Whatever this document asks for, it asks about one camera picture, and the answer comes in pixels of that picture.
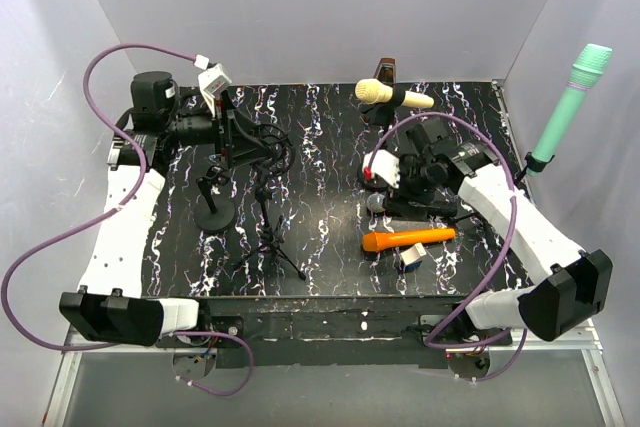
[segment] black marble table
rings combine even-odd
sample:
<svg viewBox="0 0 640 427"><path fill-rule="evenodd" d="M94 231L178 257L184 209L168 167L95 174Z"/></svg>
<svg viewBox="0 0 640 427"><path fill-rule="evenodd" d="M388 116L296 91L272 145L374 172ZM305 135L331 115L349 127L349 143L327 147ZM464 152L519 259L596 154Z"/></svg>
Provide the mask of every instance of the black marble table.
<svg viewBox="0 0 640 427"><path fill-rule="evenodd" d="M488 82L407 84L432 96L435 110L451 113L477 126L509 160L517 159L508 124ZM253 198L249 166L233 171L220 193L238 208L235 226L221 235L204 235L193 222L193 206L204 202L195 179L205 173L211 146L179 148L155 208L142 266L144 296L216 295L338 295L369 296L466 294L491 266L500 238L479 219L457 225L454 240L427 247L429 258L414 272L398 274L399 250L367 254L362 236L445 226L441 219L411 223L389 217L371 218L365 208L369 195L356 178L363 155L380 136L363 122L353 84L270 85L232 89L239 110L258 122L273 122L290 131L298 151L295 165L272 182L269 204L273 221L285 215L283 250L307 274L301 281L286 265L269 265L254 257L233 272L235 261L258 242L260 208ZM411 115L401 107L400 117ZM462 139L466 131L451 124ZM450 194L441 192L442 198ZM459 215L469 210L461 206ZM510 256L492 287L528 284L518 260Z"/></svg>

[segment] white wall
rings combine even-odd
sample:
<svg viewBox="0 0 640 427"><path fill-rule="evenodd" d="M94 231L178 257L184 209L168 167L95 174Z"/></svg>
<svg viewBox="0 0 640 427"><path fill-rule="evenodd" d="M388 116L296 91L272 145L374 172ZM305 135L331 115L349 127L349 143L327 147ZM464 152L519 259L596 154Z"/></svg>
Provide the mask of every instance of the white wall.
<svg viewBox="0 0 640 427"><path fill-rule="evenodd" d="M546 0L100 0L122 41L206 54L236 83L505 78ZM138 70L153 60L132 53ZM179 81L193 72L171 65Z"/></svg>
<svg viewBox="0 0 640 427"><path fill-rule="evenodd" d="M628 425L640 424L639 32L640 0L549 0L506 82L524 153L534 147L584 45L613 49L534 193L561 230L613 259L607 304L594 321Z"/></svg>
<svg viewBox="0 0 640 427"><path fill-rule="evenodd" d="M22 252L98 214L110 135L82 96L82 73L117 43L97 0L0 0L0 274ZM98 67L93 90L112 117L129 106L124 54ZM63 342L60 293L74 290L97 231L24 264L10 285L35 334ZM0 315L0 425L40 425L60 354L30 344Z"/></svg>

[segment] green microphone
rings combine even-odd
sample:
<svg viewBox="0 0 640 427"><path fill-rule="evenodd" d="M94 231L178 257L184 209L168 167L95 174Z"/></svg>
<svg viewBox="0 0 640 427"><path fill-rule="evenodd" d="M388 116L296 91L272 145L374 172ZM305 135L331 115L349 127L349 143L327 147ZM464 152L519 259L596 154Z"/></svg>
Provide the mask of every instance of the green microphone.
<svg viewBox="0 0 640 427"><path fill-rule="evenodd" d="M567 87L549 119L538 145L533 149L533 153L527 154L526 171L529 175L539 174L551 162L569 124L578 113L591 87L596 85L602 77L610 58L611 49L596 44L588 44L580 53L571 69Z"/></svg>

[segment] orange microphone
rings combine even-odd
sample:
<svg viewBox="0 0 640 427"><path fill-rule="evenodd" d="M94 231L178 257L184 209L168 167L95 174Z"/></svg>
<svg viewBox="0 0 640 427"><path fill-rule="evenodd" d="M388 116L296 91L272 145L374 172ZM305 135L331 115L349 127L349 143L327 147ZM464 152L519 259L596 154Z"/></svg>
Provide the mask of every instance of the orange microphone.
<svg viewBox="0 0 640 427"><path fill-rule="evenodd" d="M371 232L362 237L362 248L367 252L381 252L393 247L405 245L429 244L453 239L456 236L454 229L428 229L409 230L407 232L395 232L383 234Z"/></svg>

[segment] black tripod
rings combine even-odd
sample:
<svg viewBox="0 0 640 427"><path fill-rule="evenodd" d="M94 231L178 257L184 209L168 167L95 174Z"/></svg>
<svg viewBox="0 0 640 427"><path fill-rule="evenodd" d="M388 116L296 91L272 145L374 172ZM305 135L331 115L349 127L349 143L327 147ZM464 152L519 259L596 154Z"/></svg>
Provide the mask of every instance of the black tripod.
<svg viewBox="0 0 640 427"><path fill-rule="evenodd" d="M252 248L249 252L244 254L242 258L236 263L233 271L240 270L244 263L256 254L270 254L269 263L273 263L276 259L284 259L294 270L298 273L300 280L307 280L307 276L302 272L296 264L285 254L280 248L280 244L284 242L282 237L282 224L284 222L284 215L280 214L278 223L275 228L269 222L269 214L267 213L267 200L273 198L273 194L267 189L267 183L273 178L272 175L264 175L263 167L254 166L257 170L257 187L255 190L255 198L260 203L260 210L262 211L262 227L260 228L260 241L257 247Z"/></svg>

